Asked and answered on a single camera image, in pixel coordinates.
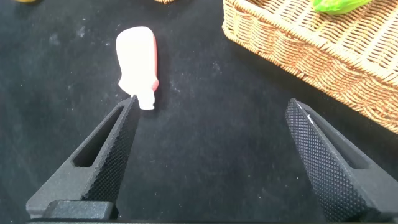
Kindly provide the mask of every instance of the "dust speck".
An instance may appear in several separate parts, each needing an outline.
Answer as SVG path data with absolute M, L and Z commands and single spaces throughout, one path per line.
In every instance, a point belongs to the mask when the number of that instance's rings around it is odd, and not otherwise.
M 221 73 L 221 74 L 223 73 L 217 62 L 213 62 L 213 69 L 215 70 L 216 73 Z
M 82 26 L 78 31 L 76 31 L 76 35 L 79 37 L 84 37 L 85 36 L 85 27 Z
M 170 86 L 171 88 L 176 91 L 177 93 L 181 92 L 176 86 L 175 83 L 173 81 L 170 81 Z
M 49 42 L 51 45 L 60 45 L 60 41 L 58 39 L 58 34 L 51 34 Z

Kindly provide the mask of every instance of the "yellow object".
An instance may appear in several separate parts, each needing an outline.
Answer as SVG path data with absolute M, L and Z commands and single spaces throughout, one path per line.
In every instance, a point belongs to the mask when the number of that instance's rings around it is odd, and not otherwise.
M 17 2 L 23 2 L 23 3 L 32 3 L 36 0 L 16 0 Z
M 164 4 L 168 4 L 168 3 L 173 2 L 175 0 L 155 0 L 155 1 L 161 2 L 161 3 L 164 3 Z

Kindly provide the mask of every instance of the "white bottle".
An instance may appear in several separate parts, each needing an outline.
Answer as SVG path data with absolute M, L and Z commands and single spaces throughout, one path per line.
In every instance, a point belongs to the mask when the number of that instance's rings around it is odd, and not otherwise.
M 137 95 L 142 110 L 154 109 L 157 79 L 157 49 L 154 33 L 148 27 L 134 27 L 121 32 L 116 51 L 122 77 L 120 88 Z

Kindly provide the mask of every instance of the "textured gripper pad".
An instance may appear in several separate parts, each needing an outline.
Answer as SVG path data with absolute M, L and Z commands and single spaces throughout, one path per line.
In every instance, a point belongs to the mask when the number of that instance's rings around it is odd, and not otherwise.
M 121 108 L 123 111 L 115 124 L 116 130 L 112 131 L 103 146 L 106 151 L 88 182 L 83 200 L 116 203 L 136 132 L 136 117 L 139 116 L 139 110 L 132 110 L 132 106 L 133 103 L 130 103 L 127 108 Z
M 351 184 L 320 136 L 312 120 L 292 100 L 286 120 L 312 187 L 330 222 L 352 220 L 366 212 L 365 200 Z

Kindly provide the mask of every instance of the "bottle cap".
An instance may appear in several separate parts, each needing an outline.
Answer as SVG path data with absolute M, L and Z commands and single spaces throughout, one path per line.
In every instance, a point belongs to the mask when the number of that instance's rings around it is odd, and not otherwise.
M 155 93 L 153 89 L 143 89 L 137 93 L 139 107 L 142 110 L 153 110 L 155 108 Z

